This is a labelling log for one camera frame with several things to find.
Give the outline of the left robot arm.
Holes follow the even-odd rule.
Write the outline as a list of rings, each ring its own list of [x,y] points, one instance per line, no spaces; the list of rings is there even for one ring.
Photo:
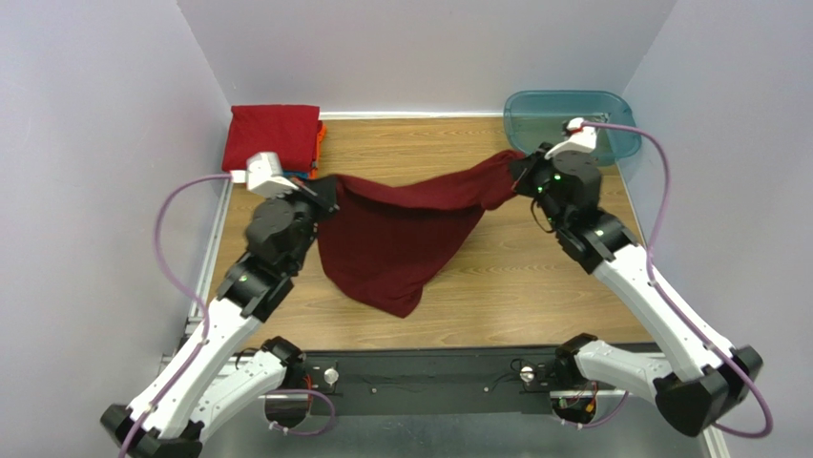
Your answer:
[[[159,376],[102,426],[122,457],[197,457],[226,421],[273,390],[306,395],[304,353],[275,337],[229,376],[218,375],[293,289],[319,223],[339,210],[337,180],[285,181],[254,211],[245,252],[227,270],[203,319]]]

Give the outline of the maroon t shirt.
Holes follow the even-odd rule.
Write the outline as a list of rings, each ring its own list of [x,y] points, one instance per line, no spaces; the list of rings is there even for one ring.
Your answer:
[[[521,158],[507,150],[405,186],[334,176],[339,211],[317,237],[325,275],[350,299],[407,317],[485,213],[513,198]]]

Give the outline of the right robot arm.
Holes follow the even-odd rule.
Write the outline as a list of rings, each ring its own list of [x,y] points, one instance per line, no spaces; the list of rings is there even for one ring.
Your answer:
[[[600,207],[602,174],[587,154],[534,153],[509,170],[513,191],[543,212],[563,251],[621,299],[664,355],[644,357],[581,334],[556,349],[560,384],[613,385],[652,403],[689,437],[745,400],[761,355],[750,345],[734,347],[647,266],[647,250],[632,230]]]

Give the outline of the folded red t shirt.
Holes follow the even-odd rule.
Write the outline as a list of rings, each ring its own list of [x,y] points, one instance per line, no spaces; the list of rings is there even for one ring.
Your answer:
[[[233,106],[221,169],[243,170],[250,156],[271,152],[283,170],[310,171],[320,113],[313,105]]]

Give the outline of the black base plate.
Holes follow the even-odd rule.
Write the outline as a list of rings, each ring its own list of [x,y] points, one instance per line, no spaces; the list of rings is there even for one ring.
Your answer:
[[[266,401],[271,421],[293,427],[306,414],[401,416],[512,413],[594,420],[595,389],[567,378],[546,346],[382,351],[318,351],[267,340],[226,377],[175,384],[161,402],[202,435],[252,402]]]

